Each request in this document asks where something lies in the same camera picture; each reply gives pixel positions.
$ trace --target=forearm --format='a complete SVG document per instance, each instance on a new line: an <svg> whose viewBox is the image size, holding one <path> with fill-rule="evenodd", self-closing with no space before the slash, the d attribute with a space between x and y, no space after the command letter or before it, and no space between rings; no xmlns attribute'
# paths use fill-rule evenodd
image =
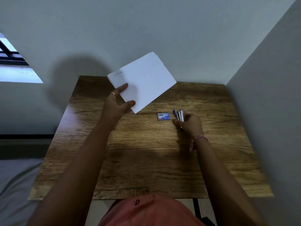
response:
<svg viewBox="0 0 301 226"><path fill-rule="evenodd" d="M196 142L200 169L219 225L265 225L250 197L205 138Z"/></svg>
<svg viewBox="0 0 301 226"><path fill-rule="evenodd" d="M28 225L84 225L106 153L108 128L98 123Z"/></svg>

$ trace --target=person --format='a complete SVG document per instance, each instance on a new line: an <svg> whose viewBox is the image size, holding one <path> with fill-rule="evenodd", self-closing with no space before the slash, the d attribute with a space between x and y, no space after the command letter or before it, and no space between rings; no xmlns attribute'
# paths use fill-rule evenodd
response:
<svg viewBox="0 0 301 226"><path fill-rule="evenodd" d="M127 88L112 91L102 114L73 162L32 214L28 226L85 225L110 131L135 101L119 105L116 97ZM251 199L230 174L204 137L201 119L187 114L175 120L195 140L197 158L208 195L221 225L266 225ZM179 201L157 194L125 199L109 209L99 225L204 225Z"/></svg>

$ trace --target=wooden table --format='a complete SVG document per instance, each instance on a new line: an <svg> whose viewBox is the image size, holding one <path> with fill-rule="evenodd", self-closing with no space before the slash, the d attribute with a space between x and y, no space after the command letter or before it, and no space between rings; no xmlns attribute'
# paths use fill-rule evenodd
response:
<svg viewBox="0 0 301 226"><path fill-rule="evenodd" d="M113 90L106 77L80 76L47 151L29 199L42 199L98 122ZM93 199L123 199L151 192L174 198L208 197L191 141L157 113L199 115L205 134L251 197L273 196L224 85L178 82L137 114L122 117L107 143Z"/></svg>

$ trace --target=white wall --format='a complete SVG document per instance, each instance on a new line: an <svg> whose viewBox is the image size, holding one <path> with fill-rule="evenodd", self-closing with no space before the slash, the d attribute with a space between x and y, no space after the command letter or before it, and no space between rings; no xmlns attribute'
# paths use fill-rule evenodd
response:
<svg viewBox="0 0 301 226"><path fill-rule="evenodd" d="M301 225L300 38L297 0L227 84L286 220L281 225Z"/></svg>
<svg viewBox="0 0 301 226"><path fill-rule="evenodd" d="M177 81L227 83L294 0L1 0L43 84L0 83L0 134L54 133L77 77L154 51Z"/></svg>

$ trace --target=bracelet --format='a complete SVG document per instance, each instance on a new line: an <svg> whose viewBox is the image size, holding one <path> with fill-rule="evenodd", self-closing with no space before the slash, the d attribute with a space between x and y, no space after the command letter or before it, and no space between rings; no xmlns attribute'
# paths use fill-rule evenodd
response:
<svg viewBox="0 0 301 226"><path fill-rule="evenodd" d="M200 138L205 138L206 140L208 140L208 138L206 136L204 136L204 135L200 135L200 136L194 137L193 138L193 145L192 145L192 147L189 148L189 150L191 152L197 149L197 146L196 146L195 142L196 142L197 139L200 139Z"/></svg>

